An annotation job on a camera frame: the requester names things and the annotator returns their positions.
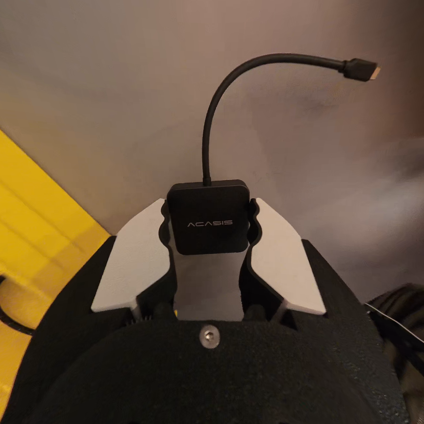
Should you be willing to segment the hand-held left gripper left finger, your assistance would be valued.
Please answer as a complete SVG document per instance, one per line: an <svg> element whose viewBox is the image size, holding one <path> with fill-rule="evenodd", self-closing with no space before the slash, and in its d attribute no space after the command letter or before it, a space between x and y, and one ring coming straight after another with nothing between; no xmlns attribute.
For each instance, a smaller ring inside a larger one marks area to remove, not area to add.
<svg viewBox="0 0 424 424"><path fill-rule="evenodd" d="M136 319L152 317L169 304L173 311L176 268L170 247L167 201L158 199L117 234L91 310L128 308Z"/></svg>

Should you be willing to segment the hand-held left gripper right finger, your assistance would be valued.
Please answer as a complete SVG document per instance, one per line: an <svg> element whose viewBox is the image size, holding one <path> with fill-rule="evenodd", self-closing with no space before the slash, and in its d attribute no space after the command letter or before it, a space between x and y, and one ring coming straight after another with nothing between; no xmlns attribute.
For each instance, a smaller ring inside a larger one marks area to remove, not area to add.
<svg viewBox="0 0 424 424"><path fill-rule="evenodd" d="M282 322L286 312L325 317L327 310L301 236L263 199L248 209L248 249L240 269L244 321Z"/></svg>

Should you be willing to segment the black adapter box with cable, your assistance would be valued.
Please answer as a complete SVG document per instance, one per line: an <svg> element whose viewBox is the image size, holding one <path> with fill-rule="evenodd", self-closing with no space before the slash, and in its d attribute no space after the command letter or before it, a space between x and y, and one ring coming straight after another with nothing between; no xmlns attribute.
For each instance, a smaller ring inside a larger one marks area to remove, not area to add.
<svg viewBox="0 0 424 424"><path fill-rule="evenodd" d="M204 120L202 181L173 185L167 206L176 249L180 254L238 253L248 247L250 191L240 179L213 181L210 173L210 135L218 104L230 85L244 73L269 64L301 64L331 69L344 78L368 82L379 73L376 62L353 58L338 60L299 53L271 53L234 68L216 89Z"/></svg>

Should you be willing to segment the yellow plastic bin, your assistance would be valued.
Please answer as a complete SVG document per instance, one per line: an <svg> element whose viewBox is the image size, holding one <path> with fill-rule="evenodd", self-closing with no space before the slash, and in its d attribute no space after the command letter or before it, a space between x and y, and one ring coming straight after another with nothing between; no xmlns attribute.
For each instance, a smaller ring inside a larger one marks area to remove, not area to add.
<svg viewBox="0 0 424 424"><path fill-rule="evenodd" d="M0 136L1 408L35 329L110 237L5 133Z"/></svg>

